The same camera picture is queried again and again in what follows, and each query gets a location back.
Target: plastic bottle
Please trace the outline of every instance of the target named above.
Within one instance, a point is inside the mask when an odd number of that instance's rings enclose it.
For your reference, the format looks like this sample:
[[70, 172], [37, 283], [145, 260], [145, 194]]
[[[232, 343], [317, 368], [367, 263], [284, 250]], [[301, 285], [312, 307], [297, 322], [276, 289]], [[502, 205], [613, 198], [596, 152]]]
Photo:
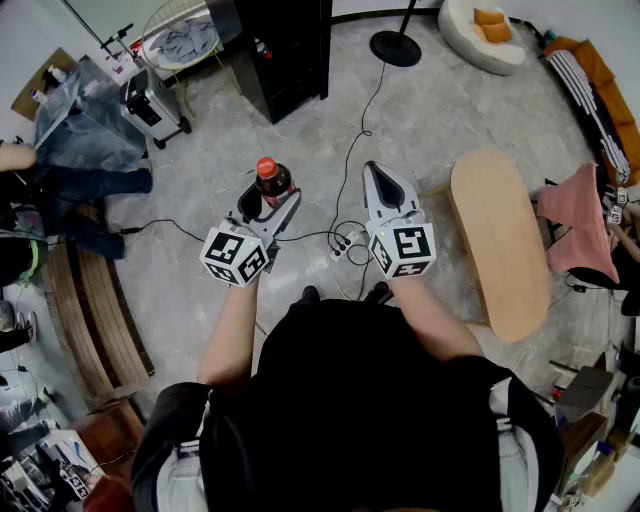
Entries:
[[271, 208], [280, 206], [282, 199], [295, 190], [291, 173], [284, 165], [268, 156], [258, 160], [256, 185]]

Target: person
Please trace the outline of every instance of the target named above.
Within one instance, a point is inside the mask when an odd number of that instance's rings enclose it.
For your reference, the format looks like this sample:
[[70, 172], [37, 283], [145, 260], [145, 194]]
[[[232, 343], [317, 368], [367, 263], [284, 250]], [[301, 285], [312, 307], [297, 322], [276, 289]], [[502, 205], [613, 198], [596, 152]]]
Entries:
[[0, 460], [7, 455], [18, 455], [21, 451], [58, 428], [54, 420], [40, 420], [33, 425], [18, 428], [34, 415], [51, 404], [55, 394], [42, 388], [35, 398], [0, 407]]
[[306, 287], [251, 378], [258, 283], [229, 289], [195, 381], [158, 396], [132, 467], [138, 512], [544, 508], [563, 461], [552, 419], [421, 278], [390, 280], [399, 308]]
[[31, 311], [25, 321], [24, 315], [20, 312], [14, 317], [13, 306], [9, 301], [0, 300], [0, 353], [35, 340], [36, 329], [35, 312]]
[[35, 238], [35, 233], [30, 237], [30, 230], [18, 229], [16, 215], [34, 209], [42, 218], [44, 235], [64, 235], [78, 247], [106, 258], [122, 259], [122, 237], [109, 233], [105, 226], [80, 214], [76, 208], [114, 194], [148, 194], [152, 186], [148, 169], [124, 173], [38, 165], [31, 146], [1, 144], [0, 234], [4, 231], [5, 236], [0, 236], [3, 254], [0, 272], [11, 277], [29, 268], [28, 239]]

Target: marble floor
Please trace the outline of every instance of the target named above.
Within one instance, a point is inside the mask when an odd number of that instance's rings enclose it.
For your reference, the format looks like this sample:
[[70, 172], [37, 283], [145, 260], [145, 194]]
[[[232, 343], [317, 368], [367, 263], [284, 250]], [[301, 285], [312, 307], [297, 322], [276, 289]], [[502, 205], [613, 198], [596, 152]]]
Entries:
[[[291, 169], [303, 191], [302, 205], [285, 233], [327, 229], [345, 155], [382, 70], [369, 50], [369, 38], [399, 25], [396, 17], [334, 25], [329, 97], [308, 101], [275, 126], [237, 92], [228, 74], [211, 69], [191, 78], [187, 97], [197, 116], [193, 134], [176, 137], [165, 151], [154, 148], [152, 194], [111, 200], [111, 225], [140, 226], [173, 218], [205, 237], [253, 179], [256, 161], [269, 155]], [[370, 159], [392, 167], [418, 191], [425, 191], [446, 183], [454, 162], [465, 152], [497, 148], [514, 159], [533, 195], [545, 178], [562, 181], [593, 158], [569, 103], [537, 59], [533, 35], [523, 26], [518, 30], [528, 46], [526, 62], [517, 74], [499, 77], [458, 57], [444, 42], [434, 17], [413, 17], [407, 33], [422, 48], [422, 60], [412, 68], [386, 67], [382, 89], [365, 119], [372, 136], [361, 137], [349, 160], [340, 220], [366, 220], [360, 171]], [[438, 251], [425, 282], [462, 319], [481, 320], [474, 279], [446, 198], [431, 197], [422, 207], [433, 223]], [[138, 394], [145, 413], [165, 386], [194, 378], [224, 300], [226, 287], [202, 267], [200, 249], [201, 244], [173, 226], [155, 224], [127, 238], [127, 257], [117, 264], [156, 367]], [[363, 250], [353, 251], [353, 256], [366, 255]], [[316, 285], [325, 297], [339, 298], [337, 282], [355, 297], [361, 278], [362, 268], [328, 258], [323, 236], [283, 244], [272, 273], [260, 284], [258, 321], [271, 331], [304, 285]], [[381, 278], [371, 265], [365, 289]], [[630, 324], [619, 314], [619, 299], [605, 290], [575, 293], [564, 279], [552, 274], [549, 315], [529, 339], [508, 345], [488, 329], [473, 328], [490, 359], [546, 395], [558, 378], [548, 359], [592, 364], [603, 350], [612, 352], [610, 340], [618, 343], [630, 332]], [[304, 333], [300, 335], [304, 342]], [[264, 335], [256, 331], [256, 358], [263, 342]]]

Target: floor lamp base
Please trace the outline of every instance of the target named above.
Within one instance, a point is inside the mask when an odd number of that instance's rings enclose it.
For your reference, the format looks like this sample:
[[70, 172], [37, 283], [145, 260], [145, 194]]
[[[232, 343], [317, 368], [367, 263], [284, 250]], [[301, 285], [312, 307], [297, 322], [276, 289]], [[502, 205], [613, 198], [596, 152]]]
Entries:
[[369, 47], [376, 57], [388, 64], [401, 68], [415, 66], [422, 57], [418, 44], [404, 34], [398, 39], [398, 32], [385, 30], [371, 37]]

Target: table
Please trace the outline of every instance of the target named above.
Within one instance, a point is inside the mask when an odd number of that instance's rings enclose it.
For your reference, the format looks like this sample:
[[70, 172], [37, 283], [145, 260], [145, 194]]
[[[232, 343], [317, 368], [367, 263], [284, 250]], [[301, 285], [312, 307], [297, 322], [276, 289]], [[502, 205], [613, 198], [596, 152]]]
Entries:
[[496, 337], [519, 341], [549, 309], [549, 270], [527, 189], [497, 151], [462, 156], [448, 191], [474, 269], [485, 319]]

